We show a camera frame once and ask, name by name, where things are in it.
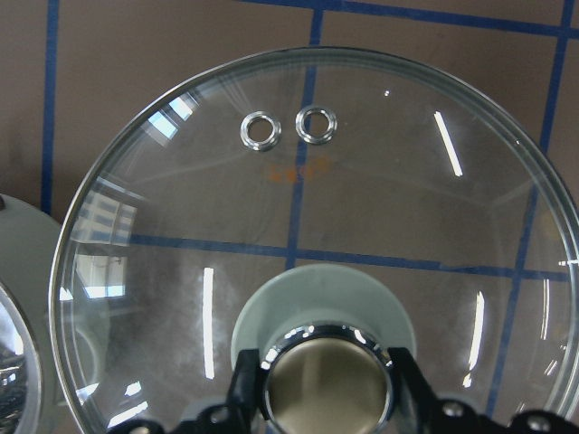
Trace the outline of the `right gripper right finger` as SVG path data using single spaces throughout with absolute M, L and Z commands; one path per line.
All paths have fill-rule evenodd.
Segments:
M 412 425 L 427 425 L 434 412 L 438 397 L 426 381 L 412 353 L 405 347 L 389 347 L 393 374 L 398 380 L 397 393 L 402 414 Z

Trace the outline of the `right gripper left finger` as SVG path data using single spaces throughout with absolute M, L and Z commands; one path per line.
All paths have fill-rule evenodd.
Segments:
M 265 377 L 259 350 L 241 350 L 226 399 L 232 433 L 252 433 L 252 424 L 262 408 Z

